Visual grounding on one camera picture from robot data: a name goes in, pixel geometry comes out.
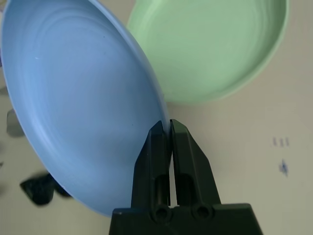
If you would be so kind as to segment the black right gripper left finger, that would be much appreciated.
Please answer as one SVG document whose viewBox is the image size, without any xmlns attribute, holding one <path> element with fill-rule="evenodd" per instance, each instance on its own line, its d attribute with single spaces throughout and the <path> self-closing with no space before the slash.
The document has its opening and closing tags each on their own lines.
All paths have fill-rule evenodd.
<svg viewBox="0 0 313 235">
<path fill-rule="evenodd" d="M 169 217 L 168 138 L 158 121 L 148 132 L 134 166 L 131 207 L 149 211 L 153 217 Z"/>
</svg>

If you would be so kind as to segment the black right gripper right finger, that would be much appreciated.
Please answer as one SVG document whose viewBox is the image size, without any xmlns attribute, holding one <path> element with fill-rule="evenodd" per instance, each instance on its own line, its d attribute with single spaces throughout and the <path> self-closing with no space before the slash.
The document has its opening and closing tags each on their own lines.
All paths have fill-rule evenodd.
<svg viewBox="0 0 313 235">
<path fill-rule="evenodd" d="M 188 128 L 171 120 L 177 203 L 188 207 L 194 217 L 213 217 L 213 205 L 221 200 L 210 162 Z"/>
</svg>

